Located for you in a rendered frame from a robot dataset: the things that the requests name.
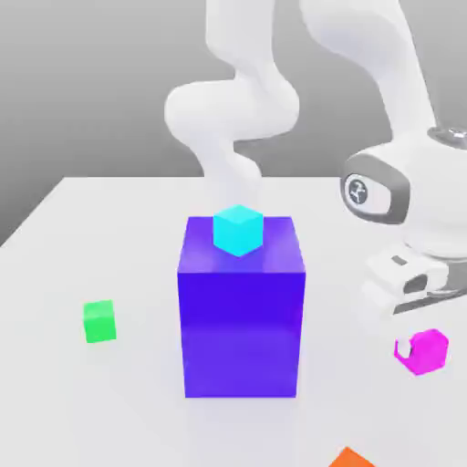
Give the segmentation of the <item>large orange box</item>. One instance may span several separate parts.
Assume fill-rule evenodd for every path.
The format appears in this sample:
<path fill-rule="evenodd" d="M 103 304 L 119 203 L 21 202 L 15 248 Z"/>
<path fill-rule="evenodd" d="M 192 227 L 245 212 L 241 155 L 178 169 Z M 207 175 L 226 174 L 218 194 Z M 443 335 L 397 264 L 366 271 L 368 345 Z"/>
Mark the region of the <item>large orange box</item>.
<path fill-rule="evenodd" d="M 339 455 L 329 464 L 328 467 L 376 467 L 374 463 L 365 457 L 345 447 Z"/>

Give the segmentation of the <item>large purple box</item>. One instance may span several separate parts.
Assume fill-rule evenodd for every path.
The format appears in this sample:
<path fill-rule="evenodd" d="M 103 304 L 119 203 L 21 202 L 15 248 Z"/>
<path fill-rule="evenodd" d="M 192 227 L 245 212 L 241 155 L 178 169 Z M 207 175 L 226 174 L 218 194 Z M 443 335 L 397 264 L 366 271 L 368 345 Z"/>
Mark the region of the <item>large purple box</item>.
<path fill-rule="evenodd" d="M 291 218 L 265 218 L 242 257 L 214 246 L 212 218 L 189 218 L 177 280 L 186 397 L 296 395 L 306 269 Z"/>

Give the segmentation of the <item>small cyan cube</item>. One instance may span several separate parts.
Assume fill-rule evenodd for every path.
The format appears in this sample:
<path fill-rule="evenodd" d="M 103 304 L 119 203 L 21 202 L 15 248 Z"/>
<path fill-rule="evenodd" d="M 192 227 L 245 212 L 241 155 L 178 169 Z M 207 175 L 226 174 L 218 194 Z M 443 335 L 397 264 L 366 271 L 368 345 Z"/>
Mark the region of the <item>small cyan cube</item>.
<path fill-rule="evenodd" d="M 264 216 L 242 205 L 213 216 L 213 244 L 236 257 L 260 248 L 264 241 Z"/>

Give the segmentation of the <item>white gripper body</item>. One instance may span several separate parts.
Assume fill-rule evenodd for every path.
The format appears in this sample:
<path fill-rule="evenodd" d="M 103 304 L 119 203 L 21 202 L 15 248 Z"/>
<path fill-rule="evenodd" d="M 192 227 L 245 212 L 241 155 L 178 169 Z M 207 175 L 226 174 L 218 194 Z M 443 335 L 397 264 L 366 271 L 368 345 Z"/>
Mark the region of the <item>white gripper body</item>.
<path fill-rule="evenodd" d="M 436 322 L 439 316 L 456 307 L 458 301 L 467 304 L 467 289 L 457 292 L 428 293 L 406 303 L 390 305 L 383 310 L 382 323 L 393 330 L 409 330 Z"/>

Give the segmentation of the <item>small green cube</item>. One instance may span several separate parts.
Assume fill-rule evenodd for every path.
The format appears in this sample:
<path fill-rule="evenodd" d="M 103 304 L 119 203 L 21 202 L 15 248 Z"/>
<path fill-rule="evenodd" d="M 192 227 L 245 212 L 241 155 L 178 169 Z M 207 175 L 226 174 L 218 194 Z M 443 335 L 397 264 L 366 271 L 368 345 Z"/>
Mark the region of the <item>small green cube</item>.
<path fill-rule="evenodd" d="M 83 308 L 83 325 L 88 343 L 116 339 L 113 302 L 111 300 L 102 300 L 86 303 Z"/>

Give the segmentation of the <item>small magenta cube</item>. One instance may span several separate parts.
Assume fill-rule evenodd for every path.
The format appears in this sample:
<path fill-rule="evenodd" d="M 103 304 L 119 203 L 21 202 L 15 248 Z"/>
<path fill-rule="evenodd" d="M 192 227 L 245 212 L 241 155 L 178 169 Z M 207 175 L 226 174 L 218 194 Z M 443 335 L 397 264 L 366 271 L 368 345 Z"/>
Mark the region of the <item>small magenta cube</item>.
<path fill-rule="evenodd" d="M 397 357 L 397 340 L 394 344 L 394 357 L 413 375 L 421 376 L 445 366 L 449 339 L 440 330 L 432 328 L 412 335 L 411 353 L 407 359 Z"/>

